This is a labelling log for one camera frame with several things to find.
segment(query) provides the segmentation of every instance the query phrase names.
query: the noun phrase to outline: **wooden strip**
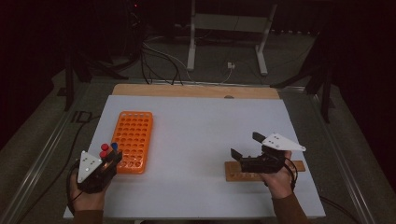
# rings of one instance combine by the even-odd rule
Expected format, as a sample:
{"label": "wooden strip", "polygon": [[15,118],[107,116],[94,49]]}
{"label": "wooden strip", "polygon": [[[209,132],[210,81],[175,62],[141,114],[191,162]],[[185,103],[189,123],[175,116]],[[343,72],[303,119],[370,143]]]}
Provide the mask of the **wooden strip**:
{"label": "wooden strip", "polygon": [[276,89],[266,87],[213,87],[213,86],[176,86],[118,84],[113,95],[206,97],[236,99],[279,99]]}
{"label": "wooden strip", "polygon": [[[303,161],[293,161],[298,172],[304,172],[305,167]],[[238,161],[226,161],[225,179],[226,181],[262,181],[258,174],[242,173],[241,166]]]}

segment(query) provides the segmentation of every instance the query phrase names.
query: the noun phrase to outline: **blue object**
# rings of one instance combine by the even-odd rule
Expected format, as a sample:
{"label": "blue object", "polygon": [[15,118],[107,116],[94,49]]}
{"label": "blue object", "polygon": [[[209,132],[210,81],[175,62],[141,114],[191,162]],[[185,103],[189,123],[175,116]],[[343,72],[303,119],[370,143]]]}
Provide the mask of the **blue object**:
{"label": "blue object", "polygon": [[117,149],[119,148],[119,144],[117,143],[112,143],[111,147],[113,148],[113,150],[117,151]]}

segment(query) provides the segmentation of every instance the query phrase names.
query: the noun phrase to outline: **person's hand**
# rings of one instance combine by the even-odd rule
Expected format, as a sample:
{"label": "person's hand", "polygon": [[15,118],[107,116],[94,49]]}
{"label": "person's hand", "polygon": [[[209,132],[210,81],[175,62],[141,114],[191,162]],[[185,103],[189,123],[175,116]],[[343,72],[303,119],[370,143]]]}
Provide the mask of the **person's hand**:
{"label": "person's hand", "polygon": [[81,190],[78,189],[77,186],[77,174],[74,173],[70,178],[70,198],[73,200],[73,206],[75,211],[84,211],[84,210],[103,210],[105,207],[105,195],[108,186],[98,193],[88,194],[85,192],[81,193]]}
{"label": "person's hand", "polygon": [[[290,159],[291,151],[285,151],[285,157]],[[282,199],[286,198],[292,194],[290,182],[291,175],[289,171],[282,167],[277,173],[274,174],[259,174],[260,178],[271,192],[271,195],[274,199]]]}

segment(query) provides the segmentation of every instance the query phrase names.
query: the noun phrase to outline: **sleeve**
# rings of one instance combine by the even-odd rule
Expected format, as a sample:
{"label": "sleeve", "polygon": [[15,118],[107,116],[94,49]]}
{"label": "sleeve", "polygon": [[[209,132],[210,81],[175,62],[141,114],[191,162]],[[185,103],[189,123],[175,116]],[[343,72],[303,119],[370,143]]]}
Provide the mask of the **sleeve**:
{"label": "sleeve", "polygon": [[294,193],[283,199],[273,199],[273,205],[279,224],[309,223]]}
{"label": "sleeve", "polygon": [[73,224],[102,224],[102,210],[78,211],[73,218]]}

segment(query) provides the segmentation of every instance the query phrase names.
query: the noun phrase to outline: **red cap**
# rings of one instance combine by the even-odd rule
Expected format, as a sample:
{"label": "red cap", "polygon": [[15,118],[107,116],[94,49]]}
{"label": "red cap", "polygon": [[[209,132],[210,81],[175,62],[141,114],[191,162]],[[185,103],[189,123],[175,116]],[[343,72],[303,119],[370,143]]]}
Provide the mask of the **red cap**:
{"label": "red cap", "polygon": [[101,151],[100,153],[99,153],[99,156],[100,156],[100,158],[105,158],[106,156],[107,156],[107,152],[106,151]]}
{"label": "red cap", "polygon": [[102,145],[100,146],[100,148],[101,148],[103,151],[107,151],[107,150],[108,150],[108,144],[104,143],[104,144],[102,144]]}

